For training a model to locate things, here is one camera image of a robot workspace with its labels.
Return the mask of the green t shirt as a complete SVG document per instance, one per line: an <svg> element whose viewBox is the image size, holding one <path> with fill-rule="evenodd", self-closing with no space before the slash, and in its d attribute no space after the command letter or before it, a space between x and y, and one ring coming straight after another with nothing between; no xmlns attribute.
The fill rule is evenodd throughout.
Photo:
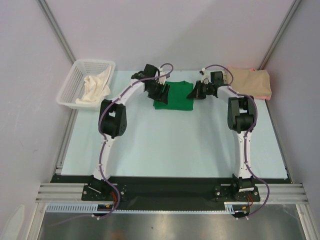
<svg viewBox="0 0 320 240"><path fill-rule="evenodd" d="M153 107L156 110L177 110L192 111L194 100L187 96L192 92L194 85L187 81L166 82L170 88L168 92L168 104L154 101Z"/></svg>

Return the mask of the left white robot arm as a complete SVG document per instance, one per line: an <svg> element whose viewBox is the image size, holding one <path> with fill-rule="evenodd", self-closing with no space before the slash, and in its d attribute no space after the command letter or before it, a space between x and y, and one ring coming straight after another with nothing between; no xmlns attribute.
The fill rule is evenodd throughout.
<svg viewBox="0 0 320 240"><path fill-rule="evenodd" d="M109 157L114 142L127 129L127 105L144 92L147 92L148 98L167 105L170 86L166 80L173 70L174 66L171 63L164 63L160 67L146 64L144 70L131 76L129 84L119 95L101 102L98 132L102 136L102 143L98 164L93 171L95 179L109 182Z"/></svg>

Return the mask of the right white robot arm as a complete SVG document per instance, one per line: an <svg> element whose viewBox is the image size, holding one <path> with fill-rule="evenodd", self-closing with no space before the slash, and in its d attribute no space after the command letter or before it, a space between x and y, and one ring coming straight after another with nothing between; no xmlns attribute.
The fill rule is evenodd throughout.
<svg viewBox="0 0 320 240"><path fill-rule="evenodd" d="M251 167L251 138L257 123L257 106L252 97L238 93L225 83L222 71L208 73L202 68L194 89L187 95L191 100L214 96L227 103L227 125L235 142L235 173L232 175L231 196L242 201L255 188Z"/></svg>

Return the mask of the white plastic basket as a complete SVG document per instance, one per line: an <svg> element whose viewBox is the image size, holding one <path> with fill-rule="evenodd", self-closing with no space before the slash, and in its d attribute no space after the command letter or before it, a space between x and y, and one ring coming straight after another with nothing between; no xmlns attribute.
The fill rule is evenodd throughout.
<svg viewBox="0 0 320 240"><path fill-rule="evenodd" d="M98 111L100 102L97 103L76 103L77 99L82 98L85 93L85 77L96 76L106 69L110 69L107 86L111 86L113 73L116 63L111 60L82 58L76 60L62 84L56 97L59 105L69 107L75 110Z"/></svg>

